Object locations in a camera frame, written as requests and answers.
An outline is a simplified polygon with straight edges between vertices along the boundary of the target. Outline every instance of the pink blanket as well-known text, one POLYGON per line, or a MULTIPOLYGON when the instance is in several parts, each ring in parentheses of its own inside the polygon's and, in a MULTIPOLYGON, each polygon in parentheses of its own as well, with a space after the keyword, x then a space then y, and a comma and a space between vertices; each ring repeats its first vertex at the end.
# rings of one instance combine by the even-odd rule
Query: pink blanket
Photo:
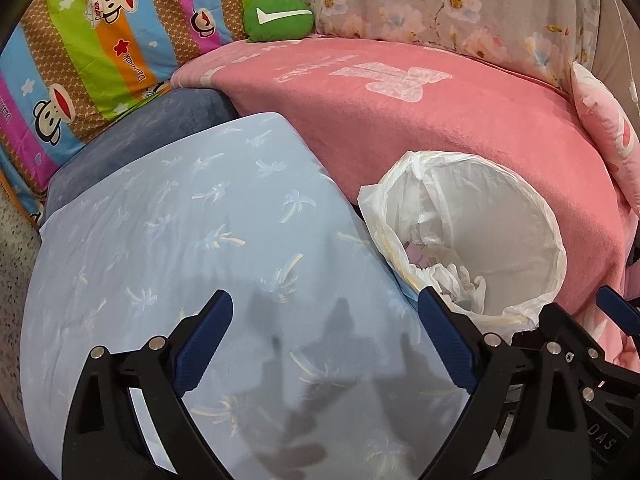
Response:
POLYGON ((621 290, 638 218, 549 86, 441 50, 338 38, 238 41, 183 66, 172 86, 222 90, 241 115, 281 113, 353 203, 408 150, 475 153, 516 171, 558 218, 568 269, 557 301, 608 360, 640 370, 594 306, 599 286, 621 290))

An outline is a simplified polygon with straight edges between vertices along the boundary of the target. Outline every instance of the green pillow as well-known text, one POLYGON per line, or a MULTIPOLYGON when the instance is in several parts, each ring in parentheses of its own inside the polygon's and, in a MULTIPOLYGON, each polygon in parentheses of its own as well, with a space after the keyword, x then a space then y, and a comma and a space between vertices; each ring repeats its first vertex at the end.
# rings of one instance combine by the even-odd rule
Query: green pillow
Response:
POLYGON ((313 11, 300 0, 254 0, 244 11, 248 41, 302 40, 313 26, 313 11))

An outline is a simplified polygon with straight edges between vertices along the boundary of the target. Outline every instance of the pink pillow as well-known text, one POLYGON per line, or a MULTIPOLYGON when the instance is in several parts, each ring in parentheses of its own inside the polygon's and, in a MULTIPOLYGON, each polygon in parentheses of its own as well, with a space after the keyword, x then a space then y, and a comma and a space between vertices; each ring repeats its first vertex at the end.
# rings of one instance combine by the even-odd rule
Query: pink pillow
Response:
POLYGON ((574 62, 571 71, 575 107, 609 172, 636 214, 640 214, 640 146, 624 110, 609 89, 574 62))

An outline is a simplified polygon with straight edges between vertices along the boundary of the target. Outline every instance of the striped blanket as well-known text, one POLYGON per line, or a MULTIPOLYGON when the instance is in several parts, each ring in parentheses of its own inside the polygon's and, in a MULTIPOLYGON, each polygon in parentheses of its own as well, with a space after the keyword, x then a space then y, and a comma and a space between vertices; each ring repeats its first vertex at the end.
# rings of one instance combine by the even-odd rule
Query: striped blanket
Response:
POLYGON ((244 38, 243 1, 34 0, 0 56, 0 181, 18 208, 37 222, 60 166, 179 66, 244 38))

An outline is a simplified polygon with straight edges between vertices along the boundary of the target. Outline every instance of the white plastic bag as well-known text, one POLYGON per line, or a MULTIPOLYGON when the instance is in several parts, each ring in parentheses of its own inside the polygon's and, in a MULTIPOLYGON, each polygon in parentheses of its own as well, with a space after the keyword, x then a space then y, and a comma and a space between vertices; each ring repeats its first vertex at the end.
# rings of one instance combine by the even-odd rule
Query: white plastic bag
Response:
POLYGON ((533 330, 564 281, 566 252, 551 208, 522 177, 480 156, 407 152, 378 184, 360 189, 358 204, 405 294, 416 300, 434 286, 482 333, 510 342, 533 330), (406 242, 437 263, 410 264, 406 242))

